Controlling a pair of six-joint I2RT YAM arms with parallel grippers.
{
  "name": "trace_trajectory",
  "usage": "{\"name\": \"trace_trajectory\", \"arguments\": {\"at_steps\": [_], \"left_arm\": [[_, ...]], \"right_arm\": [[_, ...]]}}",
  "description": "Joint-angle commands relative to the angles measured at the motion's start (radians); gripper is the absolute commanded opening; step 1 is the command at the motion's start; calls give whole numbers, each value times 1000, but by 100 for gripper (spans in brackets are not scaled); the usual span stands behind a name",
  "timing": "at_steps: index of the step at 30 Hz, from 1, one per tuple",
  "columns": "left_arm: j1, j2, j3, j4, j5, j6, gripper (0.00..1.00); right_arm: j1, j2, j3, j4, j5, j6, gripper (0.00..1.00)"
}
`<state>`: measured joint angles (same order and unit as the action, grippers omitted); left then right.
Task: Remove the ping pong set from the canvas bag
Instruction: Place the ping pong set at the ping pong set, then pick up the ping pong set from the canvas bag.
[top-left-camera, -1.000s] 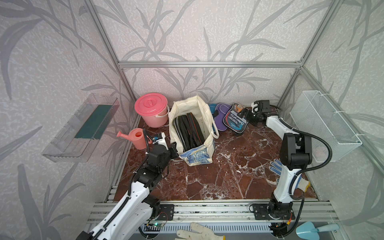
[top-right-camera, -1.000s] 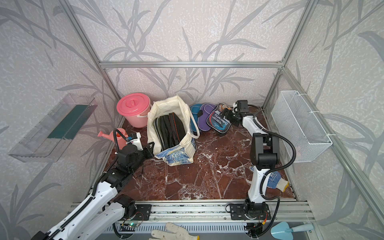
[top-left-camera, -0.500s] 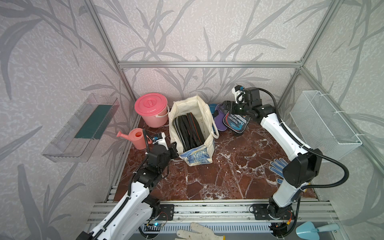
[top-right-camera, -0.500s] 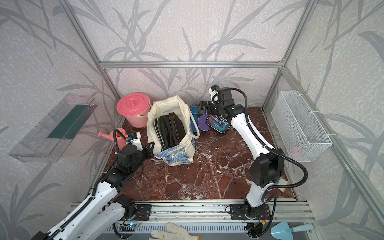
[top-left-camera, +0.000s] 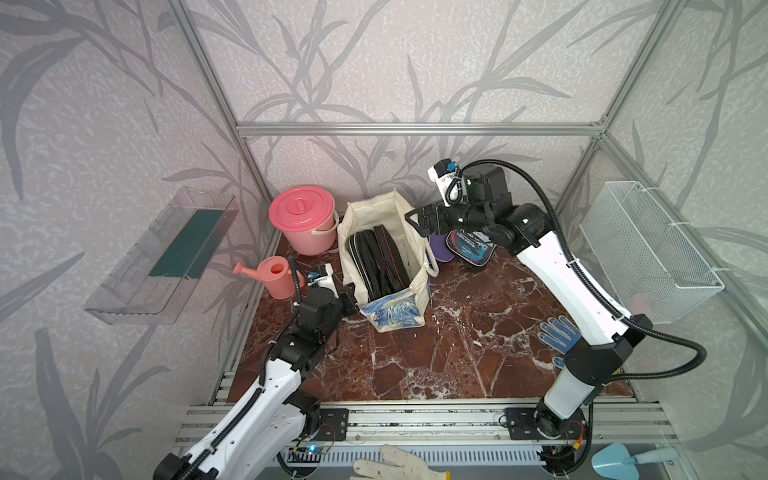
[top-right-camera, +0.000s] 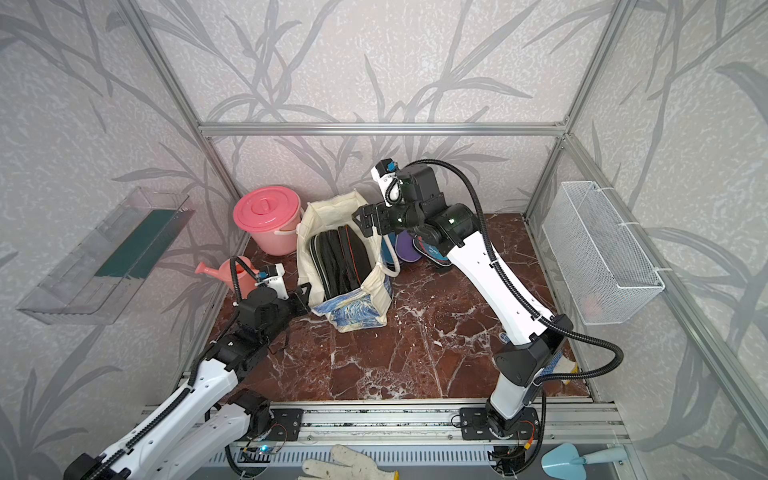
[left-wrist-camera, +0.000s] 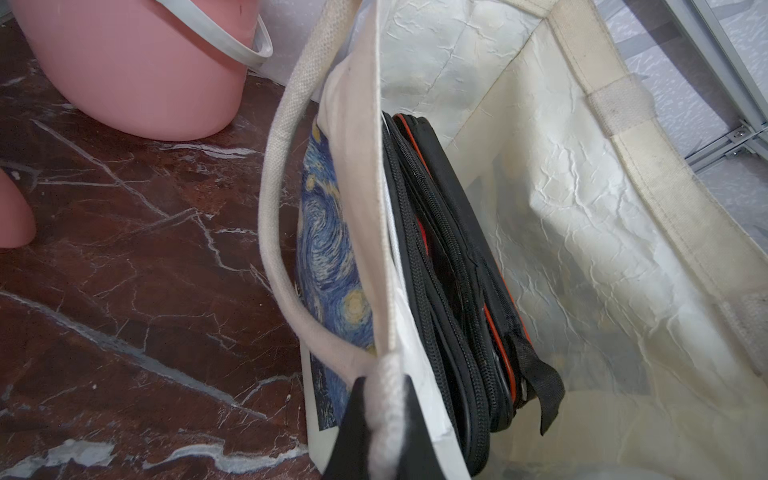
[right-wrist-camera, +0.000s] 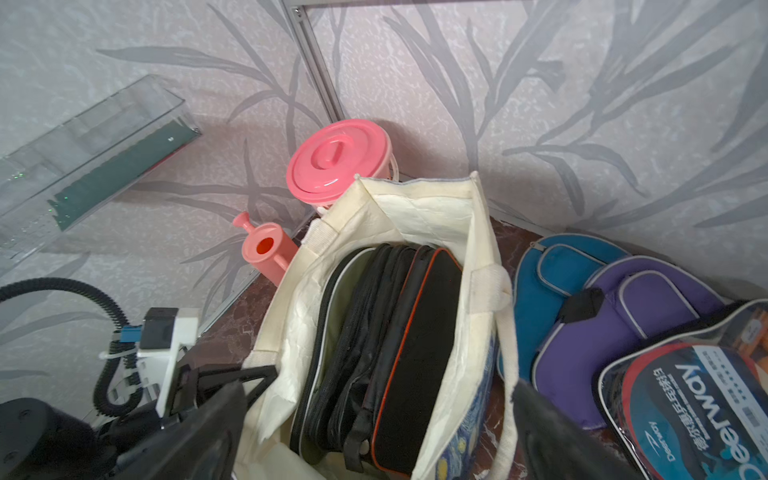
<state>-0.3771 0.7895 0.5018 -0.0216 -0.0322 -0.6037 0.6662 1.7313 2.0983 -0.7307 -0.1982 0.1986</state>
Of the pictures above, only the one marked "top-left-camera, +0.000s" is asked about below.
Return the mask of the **clear paddle case teal paddle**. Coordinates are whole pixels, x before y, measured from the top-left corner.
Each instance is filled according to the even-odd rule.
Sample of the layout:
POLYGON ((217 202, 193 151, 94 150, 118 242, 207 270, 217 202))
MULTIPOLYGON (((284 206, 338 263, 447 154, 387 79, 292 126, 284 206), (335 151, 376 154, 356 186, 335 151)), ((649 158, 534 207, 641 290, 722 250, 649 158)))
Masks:
POLYGON ((497 245, 482 232, 456 229, 445 238, 449 251, 473 267, 485 267, 492 258, 497 245))

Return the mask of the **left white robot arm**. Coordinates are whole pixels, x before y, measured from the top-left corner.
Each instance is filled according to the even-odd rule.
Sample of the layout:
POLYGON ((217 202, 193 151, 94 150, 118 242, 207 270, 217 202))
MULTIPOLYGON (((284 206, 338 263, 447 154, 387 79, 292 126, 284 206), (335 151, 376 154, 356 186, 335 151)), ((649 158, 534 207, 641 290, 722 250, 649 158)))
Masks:
POLYGON ((186 454, 168 454, 155 479, 255 479, 290 442, 319 429, 319 401, 300 391, 343 319, 359 313, 355 286, 315 283, 269 343, 257 379, 186 454))

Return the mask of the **red trimmed paddle case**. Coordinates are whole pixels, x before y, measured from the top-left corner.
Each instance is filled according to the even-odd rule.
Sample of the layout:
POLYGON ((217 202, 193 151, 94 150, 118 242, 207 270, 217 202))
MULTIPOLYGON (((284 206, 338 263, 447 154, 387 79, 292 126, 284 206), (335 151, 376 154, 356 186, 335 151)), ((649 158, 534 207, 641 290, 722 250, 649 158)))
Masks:
POLYGON ((394 293, 405 289, 410 285, 411 280, 393 237, 383 225, 375 226, 373 233, 381 264, 380 269, 389 290, 394 293))

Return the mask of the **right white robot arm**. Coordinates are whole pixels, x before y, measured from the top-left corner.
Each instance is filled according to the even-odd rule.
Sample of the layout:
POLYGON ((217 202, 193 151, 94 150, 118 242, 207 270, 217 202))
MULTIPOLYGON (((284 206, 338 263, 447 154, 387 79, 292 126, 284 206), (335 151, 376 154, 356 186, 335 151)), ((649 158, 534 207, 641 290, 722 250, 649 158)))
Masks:
POLYGON ((499 159, 460 167, 442 159, 429 168, 428 177, 437 186, 440 201, 406 213, 405 221, 423 237, 459 229, 483 232, 545 283, 581 334, 537 404, 533 419, 542 436, 561 437, 577 412, 610 383, 673 378, 706 360, 703 345, 655 330, 646 316, 621 306, 582 268, 544 189, 521 167, 499 159), (645 338, 690 349, 694 356, 668 370, 622 372, 645 338))

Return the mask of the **canvas tote bag starry print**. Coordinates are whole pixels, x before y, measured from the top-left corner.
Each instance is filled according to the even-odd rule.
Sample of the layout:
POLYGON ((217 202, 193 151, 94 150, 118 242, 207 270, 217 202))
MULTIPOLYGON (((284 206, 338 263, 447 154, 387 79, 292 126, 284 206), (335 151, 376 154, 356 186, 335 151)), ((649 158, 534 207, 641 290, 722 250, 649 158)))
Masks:
POLYGON ((439 267, 429 241, 406 222, 413 207, 393 190, 350 202, 337 229, 343 283, 379 333, 426 324, 439 267))

